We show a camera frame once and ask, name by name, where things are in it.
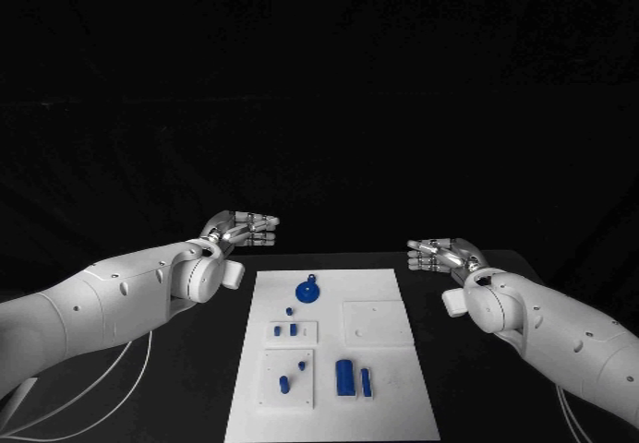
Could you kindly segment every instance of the table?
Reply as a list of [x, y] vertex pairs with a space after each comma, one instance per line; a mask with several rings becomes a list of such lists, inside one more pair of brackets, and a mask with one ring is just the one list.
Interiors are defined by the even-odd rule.
[[[483, 252], [493, 267], [541, 282], [514, 251]], [[221, 288], [206, 304], [178, 314], [156, 329], [147, 372], [127, 402], [94, 429], [65, 441], [221, 443], [257, 271], [388, 268], [395, 269], [405, 301], [442, 442], [574, 441], [554, 385], [469, 316], [449, 317], [440, 295], [457, 284], [446, 274], [410, 271], [405, 251], [232, 255], [231, 259], [247, 267], [240, 289]], [[118, 346], [79, 355], [46, 369], [7, 429], [65, 404], [101, 376], [123, 349]], [[127, 395], [146, 353], [147, 336], [133, 343], [128, 355], [91, 393], [22, 435], [64, 437], [91, 425]], [[639, 432], [626, 422], [566, 395], [594, 442], [636, 441]]]

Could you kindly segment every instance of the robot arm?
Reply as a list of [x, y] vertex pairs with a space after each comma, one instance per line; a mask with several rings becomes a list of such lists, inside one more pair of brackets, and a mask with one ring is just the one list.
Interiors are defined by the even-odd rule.
[[273, 245], [279, 219], [222, 211], [199, 238], [108, 258], [56, 286], [0, 304], [0, 399], [68, 358], [118, 346], [237, 289], [237, 245]]
[[465, 240], [408, 246], [410, 268], [450, 272], [463, 286], [443, 293], [449, 315], [469, 313], [564, 390], [639, 427], [639, 339], [619, 322], [521, 275], [489, 268]]

